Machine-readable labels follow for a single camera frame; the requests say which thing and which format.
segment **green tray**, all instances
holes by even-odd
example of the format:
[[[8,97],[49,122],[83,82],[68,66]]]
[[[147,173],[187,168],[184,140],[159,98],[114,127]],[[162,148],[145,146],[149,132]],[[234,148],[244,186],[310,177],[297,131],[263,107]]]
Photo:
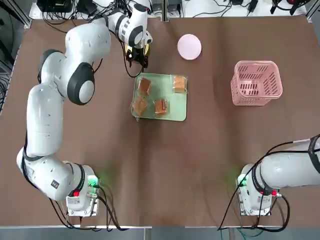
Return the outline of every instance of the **green tray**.
[[[135,118],[145,119],[159,119],[182,122],[187,117],[187,93],[175,93],[173,91],[173,82],[176,75],[165,74],[153,74],[142,72],[135,78],[133,99],[140,96],[138,88],[139,82],[142,78],[146,78],[151,81],[151,88],[149,97],[144,99],[147,102],[147,107],[141,116],[138,116],[133,107],[131,107],[131,113]],[[154,101],[159,99],[166,99],[168,113],[163,116],[156,116]]]

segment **white floor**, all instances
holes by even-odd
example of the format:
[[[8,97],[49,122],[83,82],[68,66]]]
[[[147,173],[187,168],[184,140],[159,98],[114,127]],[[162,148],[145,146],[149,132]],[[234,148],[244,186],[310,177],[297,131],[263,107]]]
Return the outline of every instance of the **white floor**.
[[[251,0],[243,0],[243,6],[248,4]],[[101,6],[108,6],[112,0],[95,0],[94,2],[98,3]],[[148,5],[148,0],[136,0],[135,2],[141,3],[145,6]],[[223,17],[246,17],[248,14],[248,7],[242,7],[240,5],[233,5],[231,8],[225,7],[225,6],[218,6],[219,5],[225,5],[227,6],[229,3],[229,0],[182,0],[182,13],[181,17],[185,18],[192,18],[195,15],[198,15],[197,17],[221,17],[223,14]],[[290,9],[292,5],[287,3],[287,0],[282,0],[282,2],[279,3],[279,6],[285,9]],[[271,17],[271,16],[290,16],[289,11],[282,11],[280,9],[276,9],[274,14],[270,13],[270,9],[272,7],[272,0],[259,0],[257,3],[257,6],[254,10],[254,12],[249,14],[249,17]],[[294,15],[305,15],[306,14],[306,8],[304,6],[298,8]],[[37,4],[34,2],[32,4],[29,16],[33,19],[42,19],[42,13],[40,9],[38,8]],[[155,17],[161,16],[160,12],[155,12],[153,14]],[[178,12],[169,12],[168,16],[170,18],[179,18]]]

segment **floor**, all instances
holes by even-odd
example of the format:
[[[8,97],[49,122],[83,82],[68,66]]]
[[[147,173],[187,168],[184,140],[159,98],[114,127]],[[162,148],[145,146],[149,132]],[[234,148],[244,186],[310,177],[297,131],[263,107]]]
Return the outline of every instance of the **floor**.
[[[184,228],[184,227],[154,227],[145,234],[143,229],[133,229],[124,232],[113,230],[106,231],[81,231],[67,228],[23,228],[23,229],[0,229],[2,240],[245,240],[237,230],[234,230],[234,238],[229,238],[228,230],[220,232],[216,228]],[[257,232],[247,231],[247,235],[254,235]],[[264,232],[255,237],[259,240],[314,240],[320,234],[320,228],[288,228],[283,232]]]

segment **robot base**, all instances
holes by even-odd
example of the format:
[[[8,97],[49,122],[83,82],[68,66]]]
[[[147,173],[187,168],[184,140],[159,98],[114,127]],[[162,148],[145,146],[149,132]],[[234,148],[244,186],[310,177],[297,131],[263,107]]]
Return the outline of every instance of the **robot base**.
[[[240,176],[235,181],[236,186],[242,181],[246,173],[252,167],[252,164],[244,166]],[[241,216],[269,216],[270,207],[272,203],[271,195],[262,195],[258,192],[253,185],[251,172],[246,176],[246,180],[242,182],[243,186],[240,186],[237,191],[237,198],[239,203],[239,209]]]
[[[85,180],[79,196],[67,196],[66,206],[69,216],[91,217],[98,214],[99,200],[95,197],[98,195],[98,188],[92,187],[92,182],[99,184],[99,179],[94,171],[88,165],[82,165],[85,173]]]

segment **pink plate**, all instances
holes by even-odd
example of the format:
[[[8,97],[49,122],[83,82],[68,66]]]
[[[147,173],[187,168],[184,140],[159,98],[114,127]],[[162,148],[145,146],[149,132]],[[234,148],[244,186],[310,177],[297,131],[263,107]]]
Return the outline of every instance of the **pink plate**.
[[[178,41],[178,51],[184,59],[194,60],[201,53],[201,42],[195,35],[183,35]]]

